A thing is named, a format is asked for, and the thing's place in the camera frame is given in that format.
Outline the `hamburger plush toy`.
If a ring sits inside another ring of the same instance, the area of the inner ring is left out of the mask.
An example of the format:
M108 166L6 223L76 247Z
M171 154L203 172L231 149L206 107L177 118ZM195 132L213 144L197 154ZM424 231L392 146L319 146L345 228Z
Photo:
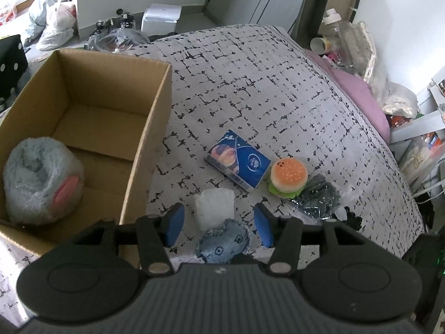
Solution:
M289 157L282 158L271 167L268 190L280 197L294 199L308 181L308 171L299 160Z

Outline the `blue denim plush pouch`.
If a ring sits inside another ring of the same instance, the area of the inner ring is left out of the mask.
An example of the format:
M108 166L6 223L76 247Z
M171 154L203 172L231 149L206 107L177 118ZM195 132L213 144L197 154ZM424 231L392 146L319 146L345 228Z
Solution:
M250 232L235 219L226 219L217 229L205 231L196 248L196 256L208 264L225 264L247 251Z

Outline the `blue tissue pack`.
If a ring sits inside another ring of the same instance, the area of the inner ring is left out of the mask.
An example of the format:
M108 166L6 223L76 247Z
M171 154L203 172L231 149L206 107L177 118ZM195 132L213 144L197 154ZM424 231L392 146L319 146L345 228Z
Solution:
M208 149L205 161L245 191L253 191L271 165L269 158L232 130Z

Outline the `grey pink plush toy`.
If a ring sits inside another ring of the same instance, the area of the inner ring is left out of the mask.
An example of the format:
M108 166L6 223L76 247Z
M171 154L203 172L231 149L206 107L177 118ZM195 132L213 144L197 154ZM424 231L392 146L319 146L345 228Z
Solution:
M83 194L85 170L60 141L28 138L11 151L3 180L10 221L47 225L75 210Z

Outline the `patterned white bed sheet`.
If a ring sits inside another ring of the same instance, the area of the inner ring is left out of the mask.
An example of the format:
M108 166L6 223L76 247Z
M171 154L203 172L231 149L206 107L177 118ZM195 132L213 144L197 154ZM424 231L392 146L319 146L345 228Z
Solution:
M182 231L165 248L174 273L142 270L137 220L101 219L41 256L23 250L13 289L21 333L419 332L410 317L422 284L402 260L424 231L419 210L386 142L304 49L273 26L229 26L122 54L173 69L143 216L183 204ZM228 130L271 160L253 191L205 161ZM334 184L339 207L362 217L359 232L333 217L314 220L268 190L272 165L289 157L308 180L321 174ZM208 188L234 192L234 219L250 232L247 251L225 264L195 253L204 233L195 195ZM268 273L274 249L257 234L257 203L303 222L294 274Z

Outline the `brown cardboard box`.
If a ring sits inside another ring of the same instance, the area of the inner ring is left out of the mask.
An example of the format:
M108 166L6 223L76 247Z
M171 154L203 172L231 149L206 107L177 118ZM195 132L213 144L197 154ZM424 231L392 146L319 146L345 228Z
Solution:
M95 222L145 214L172 107L171 64L60 49L43 63L1 123L1 159L22 140L49 136L85 168L77 209L45 229L3 225L1 237L41 256Z

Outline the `white desk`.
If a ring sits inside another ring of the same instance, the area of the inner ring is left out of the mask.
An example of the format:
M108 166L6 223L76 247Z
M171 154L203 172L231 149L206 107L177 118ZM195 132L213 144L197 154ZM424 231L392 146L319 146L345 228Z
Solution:
M435 110L391 134L400 171L415 197L435 189L444 194L444 78L434 77L428 90Z

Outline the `crumpled white plastic bags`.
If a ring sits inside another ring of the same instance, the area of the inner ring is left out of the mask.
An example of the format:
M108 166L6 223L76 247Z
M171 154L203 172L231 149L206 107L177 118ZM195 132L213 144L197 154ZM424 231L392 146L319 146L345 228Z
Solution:
M417 96L403 85L389 81L365 22L349 24L345 40L357 74L370 86L371 94L382 111L389 116L415 118L418 113Z

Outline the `pink pillow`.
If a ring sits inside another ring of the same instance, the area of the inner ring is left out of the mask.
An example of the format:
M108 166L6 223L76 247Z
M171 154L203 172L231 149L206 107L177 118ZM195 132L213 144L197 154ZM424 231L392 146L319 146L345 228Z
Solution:
M389 144L391 136L389 123L379 104L371 94L369 85L355 75L333 68L325 59L313 51L305 49L305 53L339 85L367 117L382 139Z

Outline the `clear plastic bottle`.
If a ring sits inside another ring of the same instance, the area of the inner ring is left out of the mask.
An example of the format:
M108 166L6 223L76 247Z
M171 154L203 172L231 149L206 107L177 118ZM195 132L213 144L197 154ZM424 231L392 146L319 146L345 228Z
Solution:
M360 50L352 24L343 20L335 8L326 10L322 22L325 28L323 38L327 41L326 52L331 60L347 72L355 73Z

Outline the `paper cup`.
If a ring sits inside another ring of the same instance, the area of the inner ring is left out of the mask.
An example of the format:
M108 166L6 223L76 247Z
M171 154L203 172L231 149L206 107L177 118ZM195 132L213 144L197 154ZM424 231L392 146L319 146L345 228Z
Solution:
M316 37L310 41L310 49L318 55L324 55L332 51L332 44L324 37Z

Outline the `clear crumpled plastic bag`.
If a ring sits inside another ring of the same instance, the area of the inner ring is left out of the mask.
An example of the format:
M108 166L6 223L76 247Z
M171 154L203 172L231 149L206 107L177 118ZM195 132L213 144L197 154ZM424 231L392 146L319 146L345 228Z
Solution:
M85 42L84 49L105 53L121 53L149 43L150 40L146 35L132 28L118 28L110 31L96 30Z

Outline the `black dice cushion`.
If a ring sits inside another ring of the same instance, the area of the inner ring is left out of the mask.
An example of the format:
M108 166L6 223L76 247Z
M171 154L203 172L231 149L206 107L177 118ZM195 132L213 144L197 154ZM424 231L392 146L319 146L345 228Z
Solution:
M1 98L6 100L28 67L20 35L0 40L0 66Z

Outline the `white plastic bag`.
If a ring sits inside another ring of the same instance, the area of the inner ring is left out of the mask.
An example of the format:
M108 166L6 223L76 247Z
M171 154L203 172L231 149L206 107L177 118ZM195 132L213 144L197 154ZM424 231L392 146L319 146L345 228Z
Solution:
M75 4L68 0L34 0L28 9L23 42L37 44L39 51L52 51L67 43L75 32Z

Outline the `brown board against wall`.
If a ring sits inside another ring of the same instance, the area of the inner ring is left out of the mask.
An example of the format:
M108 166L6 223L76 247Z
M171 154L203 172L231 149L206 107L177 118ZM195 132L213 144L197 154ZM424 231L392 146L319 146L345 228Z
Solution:
M302 9L290 36L303 48L310 40L324 32L322 18L325 11L335 8L343 20L352 22L360 0L303 0Z

